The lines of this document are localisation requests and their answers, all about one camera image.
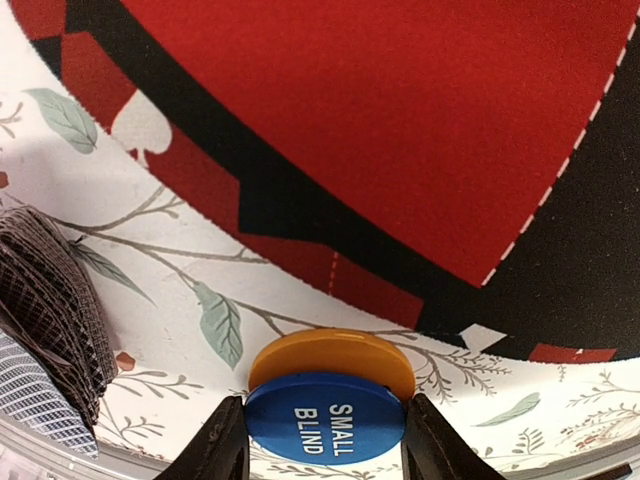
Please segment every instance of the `poker chip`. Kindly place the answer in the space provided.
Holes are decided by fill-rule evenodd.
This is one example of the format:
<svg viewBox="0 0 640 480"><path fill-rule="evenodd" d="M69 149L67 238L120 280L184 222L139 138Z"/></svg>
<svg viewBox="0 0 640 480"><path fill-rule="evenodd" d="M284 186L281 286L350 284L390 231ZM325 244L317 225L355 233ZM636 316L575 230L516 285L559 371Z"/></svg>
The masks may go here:
<svg viewBox="0 0 640 480"><path fill-rule="evenodd" d="M329 372L388 387L402 402L415 392L413 368L393 344L357 330L308 330L278 339L256 357L249 390L286 375Z"/></svg>
<svg viewBox="0 0 640 480"><path fill-rule="evenodd" d="M402 402L370 380L302 373L255 389L245 408L249 434L284 458L315 465L361 462L385 453L405 430Z"/></svg>

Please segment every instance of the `white stitching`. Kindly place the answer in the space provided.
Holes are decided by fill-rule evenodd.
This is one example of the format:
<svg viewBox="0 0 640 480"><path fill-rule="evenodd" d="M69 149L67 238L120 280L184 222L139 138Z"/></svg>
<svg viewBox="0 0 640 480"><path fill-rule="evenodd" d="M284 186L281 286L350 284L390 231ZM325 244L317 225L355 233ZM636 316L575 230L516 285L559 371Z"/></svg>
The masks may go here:
<svg viewBox="0 0 640 480"><path fill-rule="evenodd" d="M631 41L631 39L633 38L633 35L634 35L635 31L636 31L636 22L638 21L638 17L640 17L640 8L638 9L638 13L636 14L636 20L634 21L633 25L631 26L631 30L629 31L629 34L627 35L627 44L628 44L628 42ZM587 133L587 128L589 127L589 125L591 124L593 119L596 117L598 111L600 110L600 106L602 105L602 98L604 98L604 96L609 92L609 88L611 88L611 84L613 83L613 80L615 79L616 71L617 71L618 67L620 66L620 64L622 63L622 60L624 59L624 56L626 55L626 53L627 53L627 45L625 45L622 48L622 51L618 55L618 59L616 61L616 68L609 75L609 78L607 79L607 83L604 86L604 93L603 93L602 97L600 98L600 100L598 100L596 105L593 107L593 110L591 111L591 115L589 116L589 122L587 123L587 127L583 128L580 131L580 135L578 135L578 138L576 139L575 143L573 144L573 152L571 152L571 155L573 155L573 153L575 153L575 151L578 149L578 147L580 147L580 143L582 142L582 140L584 139L584 137L585 137L585 135ZM564 162L562 162L562 165L560 166L560 169L558 170L558 173L556 174L556 178L560 178L562 176L562 174L565 172L565 170L567 169L567 166L569 165L569 162L571 161L571 155L569 155L564 160ZM549 195L551 195L552 191L553 191L553 186L549 186L545 190L544 194L542 195L542 198L538 202L538 207L541 207L547 201L547 199L549 198ZM529 215L527 217L527 219L524 222L524 225L522 226L522 228L520 228L520 235L522 235L524 232L527 231L527 229L529 228L529 225L531 225L531 222L533 222L533 220L534 220L533 214ZM511 251L513 250L514 247L515 247L515 241L511 242L509 244L509 246L506 248L506 250L504 251L504 253L501 255L500 263L505 258L507 258L509 256L509 254L511 253ZM489 280L491 280L491 277L493 277L493 275L496 273L496 268L492 269L489 272L489 274L486 276L486 278L482 282L482 286L483 287L487 283L489 283Z"/></svg>

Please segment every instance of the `gray plaid fabric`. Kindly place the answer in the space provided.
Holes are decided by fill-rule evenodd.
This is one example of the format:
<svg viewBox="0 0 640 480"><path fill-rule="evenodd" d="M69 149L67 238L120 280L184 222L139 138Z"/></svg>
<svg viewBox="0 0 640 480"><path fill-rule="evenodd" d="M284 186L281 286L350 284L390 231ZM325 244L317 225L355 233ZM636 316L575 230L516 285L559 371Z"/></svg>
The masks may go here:
<svg viewBox="0 0 640 480"><path fill-rule="evenodd" d="M0 314L91 429L117 373L104 310L67 240L32 207L0 213Z"/></svg>
<svg viewBox="0 0 640 480"><path fill-rule="evenodd" d="M40 364L0 332L0 410L72 450L97 456L98 446L82 418Z"/></svg>

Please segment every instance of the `leaf print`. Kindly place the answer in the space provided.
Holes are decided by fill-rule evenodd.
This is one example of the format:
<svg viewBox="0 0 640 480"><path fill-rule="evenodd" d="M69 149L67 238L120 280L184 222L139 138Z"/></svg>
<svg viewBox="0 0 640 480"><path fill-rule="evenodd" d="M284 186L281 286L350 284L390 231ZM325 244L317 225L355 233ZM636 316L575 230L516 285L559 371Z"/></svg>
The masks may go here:
<svg viewBox="0 0 640 480"><path fill-rule="evenodd" d="M486 422L475 425L476 427L493 427L494 425L500 425L501 423L508 422L509 420L513 420L516 417L520 417L525 413L530 412L534 408L538 406L540 403L540 394L532 393L531 395L527 395L518 403L516 403L513 408L507 410L500 415L493 417L491 420L487 420Z"/></svg>
<svg viewBox="0 0 640 480"><path fill-rule="evenodd" d="M157 390L157 389L153 388L153 387L151 386L151 384L149 384L149 383L145 383L145 385L146 385L146 387L147 387L149 390L151 390L151 393L153 393L156 397L158 397L158 398L164 398L164 395L162 394L162 392L160 392L159 390Z"/></svg>
<svg viewBox="0 0 640 480"><path fill-rule="evenodd" d="M157 435L157 436L159 436L159 437L161 437L161 436L162 436L162 433L157 432L157 431L155 431L155 430L153 430L153 429L151 429L151 428L148 428L148 427L140 427L140 428L144 428L147 432L153 433L154 435Z"/></svg>
<svg viewBox="0 0 640 480"><path fill-rule="evenodd" d="M128 429L128 430L126 430L126 432L133 433L134 435L138 435L139 437L142 437L142 438L149 438L144 433L136 432L133 429Z"/></svg>
<svg viewBox="0 0 640 480"><path fill-rule="evenodd" d="M133 283L133 281L129 277L127 277L122 270L114 265L111 260L103 257L98 252L82 243L69 242L69 247L71 248L71 252L76 258L82 260L100 275L108 278L109 280L113 280L120 285L124 285L125 287L130 288L138 295L141 295L155 305L153 300L151 300L146 293L140 290L140 287Z"/></svg>
<svg viewBox="0 0 640 480"><path fill-rule="evenodd" d="M22 118L18 116L21 110L22 110L22 102L20 102L16 106L16 109L14 110L14 112L10 114L8 117L0 117L0 129L3 130L4 133L6 133L9 136L9 138L12 138L12 139L16 138L16 134L13 133L13 130L9 128L8 125L11 125L12 123L17 123L22 120Z"/></svg>
<svg viewBox="0 0 640 480"><path fill-rule="evenodd" d="M80 105L48 88L34 88L25 92L38 102L49 128L77 152L87 155L96 149L96 124Z"/></svg>
<svg viewBox="0 0 640 480"><path fill-rule="evenodd" d="M537 428L535 430L532 430L531 432L529 432L529 430L526 429L524 432L522 432L522 435L520 438L526 439L528 444L527 451L529 453L536 451L538 448L544 445L544 438L542 437L542 432Z"/></svg>
<svg viewBox="0 0 640 480"><path fill-rule="evenodd" d="M126 390L129 393L132 393L136 397L141 397L142 396L142 394L140 392L138 392L137 390L134 390L133 388L127 387L126 385L121 385L121 384L116 383L116 382L111 382L111 385L115 385L116 387L120 387L123 390Z"/></svg>
<svg viewBox="0 0 640 480"><path fill-rule="evenodd" d="M140 372L138 375L147 375L149 377L165 378L168 374L167 374L167 372L161 372L159 370L149 370L147 372Z"/></svg>
<svg viewBox="0 0 640 480"><path fill-rule="evenodd" d="M235 369L243 353L238 307L202 282L194 282L193 291L202 307L200 329L204 338L213 351Z"/></svg>

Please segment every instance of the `floral tablecloth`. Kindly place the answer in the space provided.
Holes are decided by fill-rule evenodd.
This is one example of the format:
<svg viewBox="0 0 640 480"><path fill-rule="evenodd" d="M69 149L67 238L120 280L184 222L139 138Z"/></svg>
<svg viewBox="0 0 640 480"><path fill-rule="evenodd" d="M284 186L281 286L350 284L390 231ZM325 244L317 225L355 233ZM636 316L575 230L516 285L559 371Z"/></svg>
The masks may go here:
<svg viewBox="0 0 640 480"><path fill-rule="evenodd" d="M102 403L101 440L171 460L223 397L247 393L261 348L337 325L403 350L419 390L500 471L543 467L640 431L639 360L546 365L455 348L314 290L254 254L149 174L144 152L134 160L93 122L5 1L0 72L1 204L33 205L75 242L109 314L120 374ZM168 125L139 91L127 108L114 136L142 135L149 118L154 128ZM361 465L311 467L254 445L252 470L262 479L401 476L397 449Z"/></svg>

